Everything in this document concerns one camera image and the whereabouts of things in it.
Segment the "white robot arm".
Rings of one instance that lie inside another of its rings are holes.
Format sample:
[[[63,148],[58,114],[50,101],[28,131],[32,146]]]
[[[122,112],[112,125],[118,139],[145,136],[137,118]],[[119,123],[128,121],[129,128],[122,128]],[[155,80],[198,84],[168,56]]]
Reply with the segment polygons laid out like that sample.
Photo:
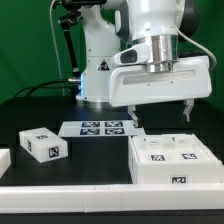
[[[81,8],[87,65],[78,102],[97,108],[183,100],[188,114],[211,94],[206,54],[178,53],[199,25],[195,0],[108,0],[115,23],[98,6]]]

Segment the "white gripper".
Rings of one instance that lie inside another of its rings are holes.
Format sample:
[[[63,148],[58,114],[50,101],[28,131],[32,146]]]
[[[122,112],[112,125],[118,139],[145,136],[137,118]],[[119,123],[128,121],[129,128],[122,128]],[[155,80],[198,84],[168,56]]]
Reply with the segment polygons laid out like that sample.
[[[135,105],[185,100],[183,115],[189,122],[193,99],[208,97],[211,91],[208,57],[187,57],[169,72],[149,73],[143,65],[116,68],[109,81],[109,103],[128,106],[134,127],[141,128]]]

